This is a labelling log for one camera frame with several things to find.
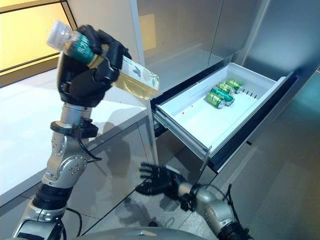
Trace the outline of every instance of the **yellow light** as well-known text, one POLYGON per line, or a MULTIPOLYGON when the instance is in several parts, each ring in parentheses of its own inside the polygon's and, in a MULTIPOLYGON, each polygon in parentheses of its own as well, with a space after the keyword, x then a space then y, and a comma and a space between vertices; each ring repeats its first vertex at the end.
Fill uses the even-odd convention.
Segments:
POLYGON ((0 7, 11 6, 15 4, 24 4, 33 2, 34 0, 0 0, 0 7))
POLYGON ((56 20, 69 24, 60 3, 0 14, 0 70, 56 53, 47 45, 56 20))
POLYGON ((143 50, 154 49, 157 46, 155 15, 139 16, 143 50))

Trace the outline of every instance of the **window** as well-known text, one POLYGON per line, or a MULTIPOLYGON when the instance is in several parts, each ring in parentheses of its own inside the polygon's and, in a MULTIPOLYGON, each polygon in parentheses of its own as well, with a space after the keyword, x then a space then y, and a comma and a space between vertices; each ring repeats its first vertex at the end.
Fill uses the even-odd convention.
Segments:
POLYGON ((67 0, 0 0, 0 87, 57 67, 56 20, 77 28, 67 0))

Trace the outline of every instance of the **drawer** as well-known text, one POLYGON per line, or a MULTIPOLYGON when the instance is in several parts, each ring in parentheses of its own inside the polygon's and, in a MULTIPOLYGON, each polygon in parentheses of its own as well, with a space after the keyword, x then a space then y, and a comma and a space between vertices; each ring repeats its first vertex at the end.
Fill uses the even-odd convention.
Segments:
POLYGON ((266 103, 277 91, 278 95, 281 95, 280 98, 285 94, 279 90, 292 75, 291 73, 275 81, 237 64, 229 63, 170 99, 157 104, 153 117, 205 163, 211 160, 213 163, 211 165, 215 165, 214 170, 218 171, 223 162, 215 158, 217 152, 246 123, 249 123, 251 126, 249 129, 253 131, 252 126, 257 126, 259 124, 257 121, 262 120, 261 117, 257 118, 258 111, 264 105, 270 105, 266 103), (214 85, 231 78, 243 82, 244 85, 240 93, 233 95, 235 100, 231 106, 216 109, 205 101, 206 94, 214 85))

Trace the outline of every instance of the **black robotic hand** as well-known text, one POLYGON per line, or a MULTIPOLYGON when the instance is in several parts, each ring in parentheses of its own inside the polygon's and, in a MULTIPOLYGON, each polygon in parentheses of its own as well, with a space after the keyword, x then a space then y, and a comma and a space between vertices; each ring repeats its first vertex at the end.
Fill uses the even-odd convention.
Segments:
POLYGON ((123 56, 131 56, 127 48, 102 30, 82 25, 77 31, 88 38, 91 51, 102 55, 104 61, 93 69, 63 54, 58 65, 58 90, 63 102, 93 108, 118 79, 123 56), (108 50, 103 51, 102 45, 108 45, 108 50))
POLYGON ((135 190, 147 196, 164 193, 171 199, 177 200, 179 185, 186 182, 182 175, 164 166, 141 163, 139 171, 140 177, 146 181, 137 186, 135 190))

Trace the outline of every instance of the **can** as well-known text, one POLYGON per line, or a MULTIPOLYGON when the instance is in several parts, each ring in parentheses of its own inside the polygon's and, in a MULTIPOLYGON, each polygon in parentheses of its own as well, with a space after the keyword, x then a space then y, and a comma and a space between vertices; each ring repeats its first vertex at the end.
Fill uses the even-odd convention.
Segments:
POLYGON ((234 92, 236 94, 240 93, 240 91, 243 89, 244 85, 241 82, 238 82, 236 80, 229 79, 225 82, 228 86, 234 88, 234 92))
POLYGON ((216 95, 213 92, 209 92, 205 99, 209 104, 213 105, 217 109, 222 109, 226 103, 223 97, 216 95))
POLYGON ((223 97, 226 106, 230 106, 235 101, 235 99, 232 96, 230 96, 228 93, 225 93, 224 91, 222 91, 221 89, 219 89, 217 87, 213 87, 210 90, 210 92, 214 93, 214 94, 216 94, 218 96, 223 97))
POLYGON ((216 87, 229 95, 232 95, 235 92, 235 89, 232 86, 229 86, 223 82, 218 83, 216 87))

